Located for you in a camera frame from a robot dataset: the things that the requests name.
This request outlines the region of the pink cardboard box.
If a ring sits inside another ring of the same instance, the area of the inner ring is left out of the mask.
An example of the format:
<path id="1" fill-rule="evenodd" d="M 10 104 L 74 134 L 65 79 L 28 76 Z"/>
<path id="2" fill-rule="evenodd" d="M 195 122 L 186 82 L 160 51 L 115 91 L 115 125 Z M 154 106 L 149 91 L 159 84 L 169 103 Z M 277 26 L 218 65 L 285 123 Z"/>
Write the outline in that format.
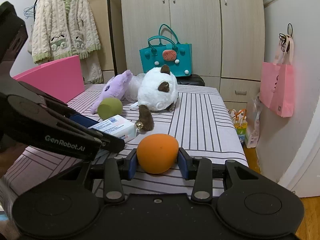
<path id="1" fill-rule="evenodd" d="M 85 90 L 79 56 L 50 61 L 14 76 L 67 103 Z"/>

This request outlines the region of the teal felt tote bag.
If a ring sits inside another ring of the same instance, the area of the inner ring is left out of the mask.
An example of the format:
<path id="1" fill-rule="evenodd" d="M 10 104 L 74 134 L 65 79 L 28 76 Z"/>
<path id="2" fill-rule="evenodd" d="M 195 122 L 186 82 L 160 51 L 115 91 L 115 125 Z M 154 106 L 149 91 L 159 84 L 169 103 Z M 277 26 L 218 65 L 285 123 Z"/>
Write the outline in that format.
<path id="1" fill-rule="evenodd" d="M 162 27 L 171 32 L 175 42 L 161 35 Z M 148 38 L 148 46 L 139 53 L 144 73 L 164 64 L 176 77 L 191 76 L 193 73 L 192 44 L 180 43 L 175 32 L 165 23 L 160 25 L 158 35 Z"/>

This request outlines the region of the cream knit cardigan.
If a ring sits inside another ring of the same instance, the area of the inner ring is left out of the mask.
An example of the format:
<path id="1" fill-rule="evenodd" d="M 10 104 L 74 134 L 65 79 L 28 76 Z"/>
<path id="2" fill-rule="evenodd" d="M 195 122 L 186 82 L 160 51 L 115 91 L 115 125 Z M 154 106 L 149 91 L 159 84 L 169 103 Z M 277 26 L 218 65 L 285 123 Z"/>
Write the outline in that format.
<path id="1" fill-rule="evenodd" d="M 88 0 L 37 0 L 31 43 L 35 64 L 78 56 L 84 82 L 102 83 L 100 49 Z"/>

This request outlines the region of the white brown plush cat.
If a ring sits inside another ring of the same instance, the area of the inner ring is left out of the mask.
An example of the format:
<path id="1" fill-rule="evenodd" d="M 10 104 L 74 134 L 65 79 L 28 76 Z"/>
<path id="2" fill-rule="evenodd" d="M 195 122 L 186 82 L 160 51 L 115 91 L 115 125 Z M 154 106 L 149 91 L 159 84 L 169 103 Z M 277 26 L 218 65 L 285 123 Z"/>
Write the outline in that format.
<path id="1" fill-rule="evenodd" d="M 153 130 L 152 112 L 172 111 L 178 100 L 178 83 L 168 65 L 149 70 L 138 89 L 137 102 L 130 109 L 138 108 L 139 118 L 136 126 L 139 130 Z"/>

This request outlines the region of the white mesh bath puff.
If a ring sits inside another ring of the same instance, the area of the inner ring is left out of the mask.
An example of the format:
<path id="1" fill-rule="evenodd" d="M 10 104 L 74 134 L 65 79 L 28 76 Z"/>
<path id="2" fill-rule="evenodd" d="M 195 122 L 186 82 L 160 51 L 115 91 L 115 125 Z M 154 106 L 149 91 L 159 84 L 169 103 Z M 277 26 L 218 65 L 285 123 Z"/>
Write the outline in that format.
<path id="1" fill-rule="evenodd" d="M 134 75 L 129 83 L 128 89 L 125 92 L 125 99 L 128 102 L 136 102 L 138 96 L 138 90 L 142 84 L 145 73 Z"/>

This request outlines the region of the black suitcase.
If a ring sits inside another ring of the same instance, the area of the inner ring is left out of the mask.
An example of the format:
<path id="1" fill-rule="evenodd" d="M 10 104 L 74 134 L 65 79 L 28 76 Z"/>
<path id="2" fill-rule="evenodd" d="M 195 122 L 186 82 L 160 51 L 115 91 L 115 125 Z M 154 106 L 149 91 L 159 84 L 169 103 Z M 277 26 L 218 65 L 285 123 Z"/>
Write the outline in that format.
<path id="1" fill-rule="evenodd" d="M 176 77 L 179 85 L 191 85 L 191 86 L 205 86 L 205 81 L 197 74 L 191 74 L 190 76 Z"/>

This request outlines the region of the white tissue pack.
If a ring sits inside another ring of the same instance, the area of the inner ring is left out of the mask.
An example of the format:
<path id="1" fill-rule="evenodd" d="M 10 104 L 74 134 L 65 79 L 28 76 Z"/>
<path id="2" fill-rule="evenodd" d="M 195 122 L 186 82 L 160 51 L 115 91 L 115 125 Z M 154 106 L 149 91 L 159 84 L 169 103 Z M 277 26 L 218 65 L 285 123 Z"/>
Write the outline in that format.
<path id="1" fill-rule="evenodd" d="M 113 135 L 123 139 L 125 143 L 135 139 L 137 135 L 137 128 L 135 124 L 120 115 L 110 117 L 89 127 L 89 129 L 96 129 L 100 132 Z"/>

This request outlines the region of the striped tablecloth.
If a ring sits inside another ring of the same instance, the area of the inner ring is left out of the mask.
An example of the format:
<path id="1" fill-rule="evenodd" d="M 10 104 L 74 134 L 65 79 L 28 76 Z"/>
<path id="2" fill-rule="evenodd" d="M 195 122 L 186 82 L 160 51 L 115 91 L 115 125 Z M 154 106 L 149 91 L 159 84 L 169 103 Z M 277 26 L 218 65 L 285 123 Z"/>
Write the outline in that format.
<path id="1" fill-rule="evenodd" d="M 153 132 L 175 137 L 192 157 L 205 157 L 215 164 L 228 159 L 247 164 L 228 110 L 215 88 L 180 85 L 176 108 L 153 113 L 152 117 Z M 1 204 L 8 208 L 18 195 L 77 162 L 72 157 L 28 147 L 1 179 Z M 192 186 L 193 182 L 184 180 L 177 166 L 160 175 L 137 170 L 132 180 L 123 181 L 125 194 L 191 194 Z"/>

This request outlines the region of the orange soft ball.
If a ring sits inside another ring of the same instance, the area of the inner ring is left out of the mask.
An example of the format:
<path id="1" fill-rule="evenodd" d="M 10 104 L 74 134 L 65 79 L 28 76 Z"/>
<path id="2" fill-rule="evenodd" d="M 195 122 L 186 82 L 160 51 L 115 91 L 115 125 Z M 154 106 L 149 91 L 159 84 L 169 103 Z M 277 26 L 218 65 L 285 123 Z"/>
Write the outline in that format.
<path id="1" fill-rule="evenodd" d="M 141 168 L 150 174 L 166 172 L 174 165 L 179 144 L 167 134 L 152 134 L 145 137 L 137 147 L 137 159 Z"/>

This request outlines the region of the beige wardrobe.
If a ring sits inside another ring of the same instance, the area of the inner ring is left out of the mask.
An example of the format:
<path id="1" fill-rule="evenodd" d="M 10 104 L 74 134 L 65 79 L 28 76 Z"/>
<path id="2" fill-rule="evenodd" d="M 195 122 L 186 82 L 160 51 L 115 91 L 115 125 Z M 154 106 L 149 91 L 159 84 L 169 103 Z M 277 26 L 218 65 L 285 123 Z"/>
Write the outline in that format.
<path id="1" fill-rule="evenodd" d="M 263 0 L 89 0 L 103 49 L 105 81 L 142 72 L 139 50 L 162 34 L 192 45 L 193 73 L 242 109 L 260 88 L 264 60 Z"/>

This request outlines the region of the yellow gift bag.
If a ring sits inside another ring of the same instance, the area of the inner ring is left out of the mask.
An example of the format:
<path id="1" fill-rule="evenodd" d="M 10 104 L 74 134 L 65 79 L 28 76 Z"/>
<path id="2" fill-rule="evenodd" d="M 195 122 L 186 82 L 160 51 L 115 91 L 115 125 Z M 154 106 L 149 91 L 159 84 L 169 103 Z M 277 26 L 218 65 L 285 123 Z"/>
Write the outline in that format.
<path id="1" fill-rule="evenodd" d="M 230 109 L 228 112 L 236 129 L 236 133 L 239 137 L 240 143 L 243 144 L 248 126 L 247 109 L 241 109 L 238 111 L 236 111 L 235 109 Z"/>

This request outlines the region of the pink paper shopping bag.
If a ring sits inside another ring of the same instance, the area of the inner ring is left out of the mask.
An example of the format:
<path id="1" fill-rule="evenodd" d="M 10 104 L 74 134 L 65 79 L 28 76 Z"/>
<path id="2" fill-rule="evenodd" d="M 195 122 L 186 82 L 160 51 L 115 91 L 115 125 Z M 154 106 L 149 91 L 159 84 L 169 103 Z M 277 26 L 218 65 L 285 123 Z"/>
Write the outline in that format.
<path id="1" fill-rule="evenodd" d="M 260 101 L 278 116 L 289 118 L 295 107 L 294 41 L 286 35 L 284 50 L 278 44 L 273 62 L 263 62 Z"/>

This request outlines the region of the purple plush toy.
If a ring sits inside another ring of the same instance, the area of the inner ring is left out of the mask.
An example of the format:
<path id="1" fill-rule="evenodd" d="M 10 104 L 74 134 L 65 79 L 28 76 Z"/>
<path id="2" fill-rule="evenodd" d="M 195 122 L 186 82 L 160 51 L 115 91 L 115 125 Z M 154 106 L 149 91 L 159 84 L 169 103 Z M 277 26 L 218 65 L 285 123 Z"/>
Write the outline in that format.
<path id="1" fill-rule="evenodd" d="M 99 98 L 95 101 L 91 108 L 91 113 L 96 114 L 98 106 L 106 98 L 117 98 L 121 100 L 127 91 L 132 80 L 133 74 L 130 70 L 126 70 L 122 74 L 112 77 L 101 91 Z"/>

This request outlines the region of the green soft ball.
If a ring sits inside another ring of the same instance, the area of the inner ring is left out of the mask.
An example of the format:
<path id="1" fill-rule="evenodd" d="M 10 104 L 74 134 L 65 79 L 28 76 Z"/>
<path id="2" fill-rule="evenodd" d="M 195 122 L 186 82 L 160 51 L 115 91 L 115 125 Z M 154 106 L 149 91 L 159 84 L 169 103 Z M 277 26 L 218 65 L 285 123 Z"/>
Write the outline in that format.
<path id="1" fill-rule="evenodd" d="M 106 98 L 97 108 L 97 114 L 102 120 L 106 120 L 115 115 L 121 115 L 123 112 L 123 104 L 118 98 Z"/>

